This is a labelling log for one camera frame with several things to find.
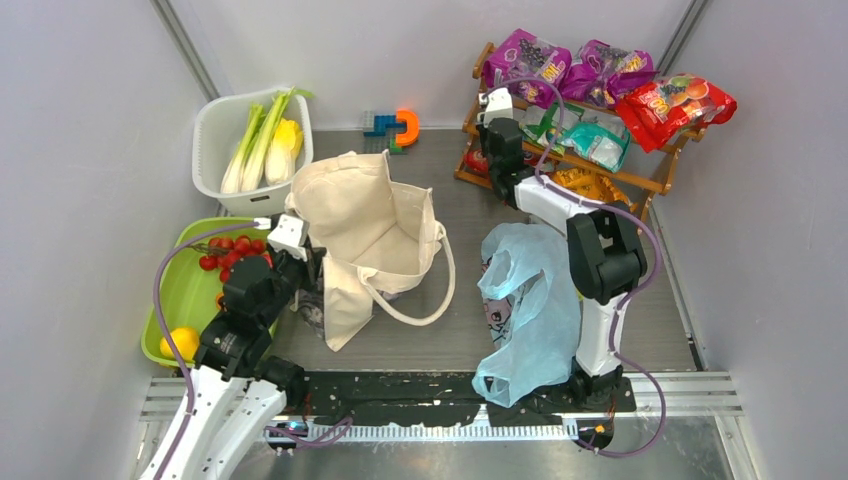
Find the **canvas tote bag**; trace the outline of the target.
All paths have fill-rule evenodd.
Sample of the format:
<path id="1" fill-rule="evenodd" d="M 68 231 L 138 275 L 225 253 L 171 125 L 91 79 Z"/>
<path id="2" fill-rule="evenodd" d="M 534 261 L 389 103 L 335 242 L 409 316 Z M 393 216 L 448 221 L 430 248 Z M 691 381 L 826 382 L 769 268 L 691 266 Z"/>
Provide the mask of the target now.
<path id="1" fill-rule="evenodd" d="M 286 208 L 308 225 L 308 238 L 326 253 L 317 293 L 302 293 L 299 312 L 320 318 L 317 327 L 332 351 L 341 350 L 373 318 L 376 308 L 414 327 L 447 311 L 456 288 L 456 265 L 445 226 L 436 219 L 433 193 L 392 180 L 389 154 L 345 154 L 301 168 Z M 444 299 L 424 316 L 392 305 L 418 287 L 438 253 L 447 259 Z"/>

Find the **yellow napa cabbage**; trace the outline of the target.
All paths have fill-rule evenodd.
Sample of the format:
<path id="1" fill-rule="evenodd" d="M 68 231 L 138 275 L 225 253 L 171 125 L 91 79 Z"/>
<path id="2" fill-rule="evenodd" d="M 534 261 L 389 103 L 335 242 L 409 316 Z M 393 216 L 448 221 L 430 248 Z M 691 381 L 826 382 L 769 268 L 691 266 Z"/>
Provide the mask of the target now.
<path id="1" fill-rule="evenodd" d="M 272 136 L 267 152 L 264 176 L 268 185 L 282 184 L 291 179 L 303 143 L 303 131 L 294 120 L 281 119 Z"/>

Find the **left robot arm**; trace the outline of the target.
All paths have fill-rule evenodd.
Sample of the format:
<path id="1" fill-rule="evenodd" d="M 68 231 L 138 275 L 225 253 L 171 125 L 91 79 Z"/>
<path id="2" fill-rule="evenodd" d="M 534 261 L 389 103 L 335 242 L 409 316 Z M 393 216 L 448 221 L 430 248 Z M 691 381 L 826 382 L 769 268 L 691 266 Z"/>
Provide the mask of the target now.
<path id="1" fill-rule="evenodd" d="M 308 395 L 305 371 L 266 352 L 271 326 L 301 289 L 316 284 L 325 249 L 281 250 L 236 261 L 220 309 L 202 331 L 185 394 L 145 479 L 223 479 L 250 441 Z"/>

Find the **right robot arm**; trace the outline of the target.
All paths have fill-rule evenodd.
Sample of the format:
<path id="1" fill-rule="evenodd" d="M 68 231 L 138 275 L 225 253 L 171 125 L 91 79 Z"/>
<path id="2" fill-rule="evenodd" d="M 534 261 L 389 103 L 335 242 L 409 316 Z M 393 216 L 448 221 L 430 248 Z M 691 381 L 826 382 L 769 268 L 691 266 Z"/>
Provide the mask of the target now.
<path id="1" fill-rule="evenodd" d="M 496 197 L 565 235 L 571 278 L 584 298 L 566 385 L 577 406 L 596 410 L 621 385 L 620 326 L 632 297 L 654 274 L 639 239 L 648 228 L 625 203 L 589 200 L 526 165 L 516 120 L 480 118 L 476 128 Z"/>

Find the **orange potato chip bag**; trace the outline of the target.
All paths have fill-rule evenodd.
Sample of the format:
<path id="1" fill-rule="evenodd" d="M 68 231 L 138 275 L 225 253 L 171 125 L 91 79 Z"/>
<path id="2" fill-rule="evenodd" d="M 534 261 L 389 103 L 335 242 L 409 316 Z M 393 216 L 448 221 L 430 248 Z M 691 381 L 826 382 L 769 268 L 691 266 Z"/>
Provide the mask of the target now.
<path id="1" fill-rule="evenodd" d="M 629 198 L 609 178 L 593 171 L 574 167 L 551 172 L 549 177 L 557 185 L 585 198 L 604 203 L 620 201 L 631 206 Z"/>

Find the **blue plastic grocery bag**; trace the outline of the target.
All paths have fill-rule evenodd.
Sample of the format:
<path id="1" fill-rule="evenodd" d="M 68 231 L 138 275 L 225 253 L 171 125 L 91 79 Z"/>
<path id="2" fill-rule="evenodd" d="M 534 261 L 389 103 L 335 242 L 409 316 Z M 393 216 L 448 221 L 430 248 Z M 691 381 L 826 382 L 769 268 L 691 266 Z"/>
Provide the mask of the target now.
<path id="1" fill-rule="evenodd" d="M 566 240 L 548 225 L 496 226 L 482 242 L 481 260 L 477 286 L 495 351 L 480 361 L 472 386 L 487 402 L 509 408 L 570 378 L 580 301 Z"/>

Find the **green celery bunch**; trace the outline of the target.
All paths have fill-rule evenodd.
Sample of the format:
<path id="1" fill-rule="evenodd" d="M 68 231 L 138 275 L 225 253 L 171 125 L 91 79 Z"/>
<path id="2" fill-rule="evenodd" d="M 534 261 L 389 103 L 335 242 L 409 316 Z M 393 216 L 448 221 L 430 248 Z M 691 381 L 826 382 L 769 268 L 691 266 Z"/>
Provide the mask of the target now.
<path id="1" fill-rule="evenodd" d="M 241 179 L 241 191 L 253 191 L 259 188 L 260 180 L 265 179 L 264 167 L 268 149 L 271 144 L 272 136 L 281 119 L 284 117 L 284 112 L 288 105 L 296 96 L 311 98 L 313 94 L 308 90 L 292 87 L 288 91 L 278 91 L 273 98 L 270 109 L 265 113 L 265 118 L 258 132 L 257 140 L 252 148 L 247 159 L 245 170 Z"/>

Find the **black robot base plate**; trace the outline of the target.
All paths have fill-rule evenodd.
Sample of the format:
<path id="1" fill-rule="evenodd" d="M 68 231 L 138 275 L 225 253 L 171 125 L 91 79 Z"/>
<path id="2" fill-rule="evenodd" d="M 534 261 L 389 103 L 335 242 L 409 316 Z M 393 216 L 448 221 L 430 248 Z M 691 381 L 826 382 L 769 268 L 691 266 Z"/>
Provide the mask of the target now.
<path id="1" fill-rule="evenodd" d="M 482 411 L 492 426 L 509 427 L 556 425 L 565 414 L 604 419 L 636 410 L 627 378 L 610 396 L 582 406 L 562 384 L 540 387 L 509 408 L 486 402 L 472 378 L 461 371 L 308 371 L 282 412 L 327 426 L 349 417 L 355 426 L 450 427 L 469 425 Z"/>

